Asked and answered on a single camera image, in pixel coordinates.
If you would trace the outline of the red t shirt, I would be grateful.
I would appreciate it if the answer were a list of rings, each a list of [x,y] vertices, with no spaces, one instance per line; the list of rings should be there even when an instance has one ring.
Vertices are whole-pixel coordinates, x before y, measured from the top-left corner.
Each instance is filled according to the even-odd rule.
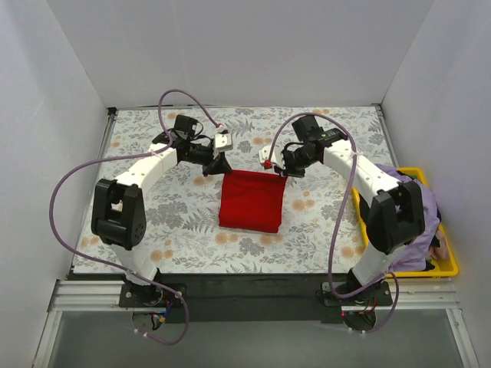
[[[234,170],[223,177],[219,226],[275,234],[282,223],[286,179]]]

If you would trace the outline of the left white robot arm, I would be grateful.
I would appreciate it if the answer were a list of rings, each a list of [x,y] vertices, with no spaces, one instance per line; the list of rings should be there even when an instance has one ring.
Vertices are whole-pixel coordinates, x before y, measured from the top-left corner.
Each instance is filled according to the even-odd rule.
[[[125,285],[148,307],[158,305],[164,292],[155,282],[158,267],[140,246],[147,229],[144,196],[181,162],[200,165],[204,176],[232,172],[226,160],[226,152],[233,148],[230,132],[219,125],[214,136],[206,136],[196,131],[198,125],[198,120],[178,115],[172,128],[152,140],[149,156],[95,186],[91,231],[115,252],[126,268]]]

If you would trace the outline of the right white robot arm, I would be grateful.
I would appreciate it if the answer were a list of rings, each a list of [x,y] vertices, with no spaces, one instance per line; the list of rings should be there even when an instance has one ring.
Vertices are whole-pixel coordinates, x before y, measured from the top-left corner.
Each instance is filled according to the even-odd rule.
[[[383,172],[358,152],[346,128],[325,117],[333,128],[324,130],[318,125],[321,118],[319,113],[298,113],[288,118],[286,123],[295,131],[297,148],[277,149],[272,142],[259,150],[259,161],[281,177],[297,178],[303,177],[309,166],[321,163],[347,180],[343,205],[352,189],[365,201],[368,213],[364,223],[369,244],[347,273],[346,281],[329,286],[334,297],[362,305],[373,298],[374,284],[386,277],[397,253],[423,234],[421,188],[415,182],[401,182]]]

